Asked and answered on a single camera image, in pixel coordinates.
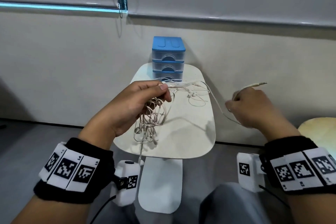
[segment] black cable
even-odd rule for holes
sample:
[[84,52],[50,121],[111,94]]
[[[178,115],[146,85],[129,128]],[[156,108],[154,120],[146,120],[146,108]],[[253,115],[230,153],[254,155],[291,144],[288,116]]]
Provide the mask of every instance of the black cable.
[[281,203],[283,203],[285,206],[287,206],[290,209],[290,206],[285,203],[281,198],[279,198],[277,195],[275,195],[273,192],[265,188],[264,186],[259,185],[259,188],[263,189],[264,191],[270,193],[272,196],[276,197]]
[[108,202],[110,202],[111,200],[115,199],[116,196],[110,197],[104,204],[103,206],[98,210],[98,212],[96,213],[96,215],[93,217],[92,221],[90,222],[90,224],[92,224],[95,219],[97,218],[98,214],[103,210],[103,208],[105,207],[105,205],[107,205]]

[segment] table leg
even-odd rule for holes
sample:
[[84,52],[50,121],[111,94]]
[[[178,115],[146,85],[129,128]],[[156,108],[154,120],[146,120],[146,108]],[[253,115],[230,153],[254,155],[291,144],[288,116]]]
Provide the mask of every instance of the table leg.
[[146,157],[138,200],[149,212],[170,214],[176,211],[182,196],[182,159]]

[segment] white wall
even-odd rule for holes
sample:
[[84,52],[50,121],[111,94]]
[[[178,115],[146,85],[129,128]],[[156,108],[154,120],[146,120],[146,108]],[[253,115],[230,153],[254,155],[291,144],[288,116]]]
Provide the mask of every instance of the white wall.
[[[155,35],[180,36],[220,103],[250,83],[294,124],[336,116],[336,31],[0,12],[0,117],[84,125],[150,59]],[[222,117],[217,141],[263,144]]]

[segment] fingernail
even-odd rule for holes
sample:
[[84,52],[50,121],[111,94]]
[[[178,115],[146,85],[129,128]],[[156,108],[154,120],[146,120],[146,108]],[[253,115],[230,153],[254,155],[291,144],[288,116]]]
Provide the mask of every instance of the fingernail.
[[161,84],[161,85],[159,85],[160,86],[160,89],[161,90],[166,90],[167,88],[168,88],[168,85],[167,84]]

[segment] left hand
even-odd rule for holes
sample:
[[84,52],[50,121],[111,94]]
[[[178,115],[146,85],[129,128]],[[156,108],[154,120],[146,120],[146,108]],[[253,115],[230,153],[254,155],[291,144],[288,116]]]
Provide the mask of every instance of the left hand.
[[160,97],[171,102],[168,86],[161,81],[132,82],[89,120],[78,138],[108,150],[117,136],[125,133],[145,112],[145,104]]

